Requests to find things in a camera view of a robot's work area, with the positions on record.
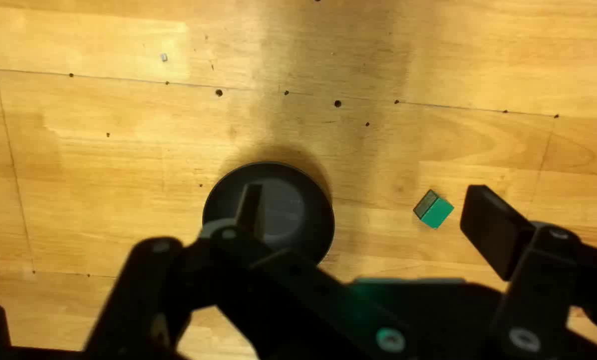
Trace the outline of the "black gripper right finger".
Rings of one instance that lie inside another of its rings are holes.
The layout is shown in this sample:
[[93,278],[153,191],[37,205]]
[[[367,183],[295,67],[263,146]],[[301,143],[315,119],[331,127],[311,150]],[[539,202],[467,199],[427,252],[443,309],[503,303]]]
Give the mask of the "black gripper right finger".
[[597,326],[595,245],[525,217],[483,183],[467,188],[459,227],[507,281],[487,330],[491,360],[597,360],[597,344],[567,326],[573,307]]

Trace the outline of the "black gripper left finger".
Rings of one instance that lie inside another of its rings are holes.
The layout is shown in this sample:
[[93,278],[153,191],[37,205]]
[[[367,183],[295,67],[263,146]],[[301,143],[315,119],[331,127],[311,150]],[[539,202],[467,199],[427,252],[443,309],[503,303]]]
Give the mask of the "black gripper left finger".
[[403,360],[405,328],[309,260],[271,250],[261,188],[201,227],[191,245],[147,237],[133,245],[85,342],[87,360],[181,360],[195,309],[215,306],[259,360]]

